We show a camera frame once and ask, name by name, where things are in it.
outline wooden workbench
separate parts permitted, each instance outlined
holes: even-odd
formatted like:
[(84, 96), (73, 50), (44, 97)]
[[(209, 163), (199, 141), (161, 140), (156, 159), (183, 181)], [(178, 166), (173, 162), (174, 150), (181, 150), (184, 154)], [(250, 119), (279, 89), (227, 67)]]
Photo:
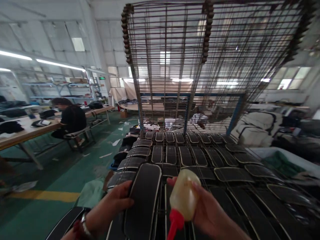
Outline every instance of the wooden workbench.
[[(107, 106), (103, 107), (100, 109), (94, 110), (96, 114), (100, 114), (103, 112), (107, 112), (108, 110), (114, 109), (113, 106)], [(86, 112), (86, 117), (91, 117), (92, 113), (91, 112)], [(38, 128), (33, 128), (31, 127), (31, 124), (37, 120), (40, 120), (39, 115), (36, 115), (35, 119), (30, 119), (29, 117), (22, 117), (18, 119), (14, 119), (12, 121), (19, 121), (19, 124), (24, 128), (23, 131), (18, 132), (14, 134), (12, 137), (9, 138), (1, 138), (0, 139), (0, 151), (4, 150), (6, 148), (12, 147), (14, 145), (19, 144), (19, 146), (22, 148), (22, 150), (38, 165), (39, 169), (43, 169), (40, 163), (36, 160), (35, 156), (33, 153), (27, 149), (26, 146), (23, 145), (23, 142), (28, 141), (30, 139), (33, 139), (35, 137), (41, 136), (43, 134), (46, 134), (48, 132), (52, 132), (58, 128), (61, 127), (61, 124), (56, 120), (48, 120), (51, 122), (48, 126), (44, 127), (38, 127)]]

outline ceiling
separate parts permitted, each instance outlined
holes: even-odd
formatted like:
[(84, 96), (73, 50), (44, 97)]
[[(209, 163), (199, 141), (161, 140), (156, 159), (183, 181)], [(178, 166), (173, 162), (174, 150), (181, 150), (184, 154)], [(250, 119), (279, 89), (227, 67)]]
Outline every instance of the ceiling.
[[(12, 5), (8, 1), (2, 2), (0, 3), (0, 47), (26, 51), (84, 67), (100, 68), (97, 64), (99, 58), (105, 71), (107, 67), (116, 67), (115, 73), (118, 77), (127, 78), (129, 71), (120, 21), (122, 9), (127, 2), (127, 0), (54, 2), (23, 0), (19, 1), (19, 6)], [(313, 23), (301, 47), (310, 48), (319, 36), (320, 26)], [(315, 58), (309, 57), (308, 52), (299, 51), (295, 60), (286, 65), (313, 66), (314, 63)], [(70, 77), (82, 76), (79, 71), (1, 55), (0, 67), (63, 73)], [(192, 75), (191, 69), (185, 71), (185, 77)], [(159, 74), (164, 76), (161, 65)]]

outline glue bottle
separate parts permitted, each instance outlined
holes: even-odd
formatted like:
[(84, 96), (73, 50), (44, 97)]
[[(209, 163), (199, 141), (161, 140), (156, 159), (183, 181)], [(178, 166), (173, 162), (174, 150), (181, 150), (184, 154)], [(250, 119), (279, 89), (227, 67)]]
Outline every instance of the glue bottle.
[(199, 199), (193, 190), (192, 182), (201, 185), (197, 175), (188, 170), (180, 171), (170, 196), (170, 230), (167, 240), (173, 240), (177, 229), (181, 230), (184, 222), (191, 221)]

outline person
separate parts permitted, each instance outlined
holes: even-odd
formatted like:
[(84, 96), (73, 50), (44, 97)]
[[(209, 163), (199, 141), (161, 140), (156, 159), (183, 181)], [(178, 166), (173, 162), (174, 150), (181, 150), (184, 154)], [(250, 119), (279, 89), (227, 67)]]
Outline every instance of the person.
[[(61, 124), (61, 128), (54, 131), (51, 134), (52, 137), (64, 139), (64, 135), (86, 128), (86, 114), (79, 106), (72, 104), (72, 102), (66, 98), (54, 98), (51, 102), (53, 106), (56, 106), (62, 111), (61, 119), (57, 119)], [(81, 139), (79, 136), (77, 136), (75, 140), (79, 146), (84, 142), (84, 139)]]
[[(168, 179), (167, 183), (174, 186), (177, 177)], [(97, 239), (99, 235), (108, 231), (111, 221), (121, 211), (130, 208), (134, 201), (128, 198), (128, 191), (132, 181), (124, 182), (112, 189), (86, 215), (86, 227), (91, 235)], [(193, 223), (206, 235), (214, 240), (251, 240), (250, 237), (223, 211), (218, 201), (203, 187), (192, 183), (199, 200), (193, 217)], [(61, 240), (75, 239), (71, 229)]]

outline fluorescent light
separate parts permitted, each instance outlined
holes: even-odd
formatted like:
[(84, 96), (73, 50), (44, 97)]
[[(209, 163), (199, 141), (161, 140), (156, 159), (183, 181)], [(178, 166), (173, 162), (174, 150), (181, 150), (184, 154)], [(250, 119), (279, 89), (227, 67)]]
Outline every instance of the fluorescent light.
[(187, 78), (183, 78), (183, 79), (178, 79), (178, 78), (174, 78), (172, 79), (173, 82), (193, 82), (193, 79), (187, 79)]
[(0, 72), (11, 72), (11, 70), (6, 69), (6, 68), (0, 68)]
[(260, 82), (270, 82), (270, 78), (262, 78)]
[(8, 56), (8, 57), (16, 57), (16, 58), (21, 58), (21, 59), (25, 59), (25, 60), (32, 60), (32, 58), (29, 58), (29, 57), (26, 57), (23, 55), (18, 55), (18, 54), (4, 52), (4, 51), (0, 51), (0, 55), (4, 55), (4, 56)]
[[(123, 78), (124, 81), (127, 82), (133, 82), (133, 78)], [(138, 82), (145, 82), (146, 80), (144, 78), (139, 78)]]
[(86, 49), (84, 48), (82, 38), (71, 38), (74, 50), (76, 52), (85, 52)]
[(217, 82), (217, 85), (238, 85), (238, 82)]
[(41, 59), (36, 59), (36, 60), (37, 60), (37, 62), (46, 63), (46, 64), (51, 64), (51, 65), (55, 65), (55, 66), (59, 66), (59, 67), (71, 68), (71, 69), (74, 69), (74, 70), (80, 70), (80, 71), (82, 71), (82, 72), (85, 72), (85, 71), (86, 71), (86, 70), (83, 69), (83, 68), (71, 67), (71, 66), (68, 66), (68, 65), (64, 65), (64, 64), (60, 64), (60, 63), (54, 63), (54, 62), (48, 62), (48, 61), (41, 60)]

